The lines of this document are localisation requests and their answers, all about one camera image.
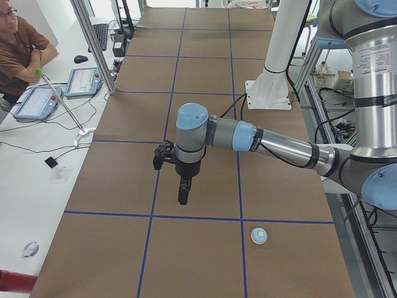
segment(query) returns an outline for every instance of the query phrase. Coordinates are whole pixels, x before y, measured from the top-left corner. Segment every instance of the brown t-shirt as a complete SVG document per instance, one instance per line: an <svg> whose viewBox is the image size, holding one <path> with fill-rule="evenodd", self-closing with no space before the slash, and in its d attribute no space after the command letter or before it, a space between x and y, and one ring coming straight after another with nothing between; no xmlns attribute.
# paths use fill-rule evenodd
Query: brown t-shirt
<svg viewBox="0 0 397 298"><path fill-rule="evenodd" d="M15 75L29 66L30 52L38 48L44 50L50 41L36 31L25 19L18 18L18 31L14 34L17 45L0 39L0 90L20 96L29 83Z"/></svg>

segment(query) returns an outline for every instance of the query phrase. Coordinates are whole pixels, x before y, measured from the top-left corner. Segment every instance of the red cylinder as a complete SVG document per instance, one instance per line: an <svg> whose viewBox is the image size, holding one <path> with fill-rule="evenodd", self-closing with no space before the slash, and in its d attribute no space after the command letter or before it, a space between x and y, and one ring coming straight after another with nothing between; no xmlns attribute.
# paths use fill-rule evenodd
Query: red cylinder
<svg viewBox="0 0 397 298"><path fill-rule="evenodd" d="M0 270L0 291L29 294L37 276Z"/></svg>

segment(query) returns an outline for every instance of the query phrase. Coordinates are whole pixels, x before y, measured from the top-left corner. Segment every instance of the person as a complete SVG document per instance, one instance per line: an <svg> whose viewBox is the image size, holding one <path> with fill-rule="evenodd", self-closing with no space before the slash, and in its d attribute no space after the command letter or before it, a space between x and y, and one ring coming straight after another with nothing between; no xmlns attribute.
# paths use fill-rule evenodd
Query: person
<svg viewBox="0 0 397 298"><path fill-rule="evenodd" d="M9 112L26 87L40 79L36 69L57 53L9 0L0 0L0 108Z"/></svg>

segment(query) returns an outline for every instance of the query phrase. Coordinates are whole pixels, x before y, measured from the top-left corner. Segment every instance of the black mouse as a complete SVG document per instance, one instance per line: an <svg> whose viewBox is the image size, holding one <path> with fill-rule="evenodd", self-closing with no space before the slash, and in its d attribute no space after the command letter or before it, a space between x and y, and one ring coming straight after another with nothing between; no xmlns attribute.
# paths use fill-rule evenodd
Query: black mouse
<svg viewBox="0 0 397 298"><path fill-rule="evenodd" d="M85 61L87 61L88 60L88 57L87 56L82 56L82 55L77 55L75 58L74 58L74 62L75 62L75 64L79 64L79 63L82 63L82 62L85 62Z"/></svg>

